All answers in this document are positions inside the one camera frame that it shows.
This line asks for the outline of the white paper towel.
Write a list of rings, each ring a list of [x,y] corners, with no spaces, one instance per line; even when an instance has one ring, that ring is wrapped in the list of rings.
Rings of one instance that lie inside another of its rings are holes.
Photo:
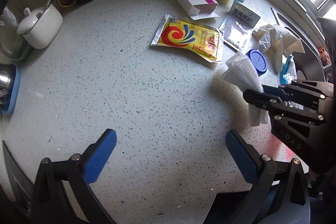
[[[228,69],[222,74],[222,79],[237,86],[242,93],[247,90],[263,93],[263,87],[259,80],[257,71],[247,55],[241,52],[235,53],[226,61]],[[251,126],[259,126],[268,123],[266,110],[257,108],[249,103],[249,123]]]

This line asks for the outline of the blue clear plastic bag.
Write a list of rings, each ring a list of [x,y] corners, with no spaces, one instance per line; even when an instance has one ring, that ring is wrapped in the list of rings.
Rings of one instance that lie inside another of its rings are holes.
[[[294,62],[294,56],[289,55],[286,60],[282,57],[282,71],[280,73],[280,84],[291,84],[293,80],[297,79],[297,71]]]

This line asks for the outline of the blue round lid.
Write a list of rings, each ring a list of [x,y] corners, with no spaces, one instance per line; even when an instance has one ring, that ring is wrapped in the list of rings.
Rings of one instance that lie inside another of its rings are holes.
[[[264,55],[259,50],[249,50],[246,55],[255,67],[258,76],[264,75],[268,69]]]

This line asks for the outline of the orange scouring cloth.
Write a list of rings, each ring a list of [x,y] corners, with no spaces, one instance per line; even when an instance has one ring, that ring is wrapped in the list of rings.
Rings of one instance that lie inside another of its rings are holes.
[[[318,52],[324,66],[331,64],[331,59],[324,47],[318,48]]]

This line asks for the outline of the yellow red snack packet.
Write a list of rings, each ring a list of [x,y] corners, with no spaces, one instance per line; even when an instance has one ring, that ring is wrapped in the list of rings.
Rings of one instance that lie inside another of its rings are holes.
[[[163,17],[150,45],[185,49],[209,63],[221,63],[223,60],[222,31],[169,14]]]

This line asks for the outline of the steel pot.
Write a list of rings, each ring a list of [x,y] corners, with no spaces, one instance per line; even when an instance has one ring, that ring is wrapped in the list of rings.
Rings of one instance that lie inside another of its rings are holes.
[[[0,84],[1,84],[1,105],[7,104],[13,89],[15,68],[13,64],[1,63]]]

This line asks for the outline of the white ceramic condiment pot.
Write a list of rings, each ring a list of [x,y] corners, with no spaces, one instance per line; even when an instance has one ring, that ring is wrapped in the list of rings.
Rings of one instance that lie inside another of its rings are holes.
[[[39,7],[23,10],[24,18],[18,25],[17,34],[22,35],[34,49],[47,47],[59,32],[63,17],[58,9],[50,4],[47,8]]]

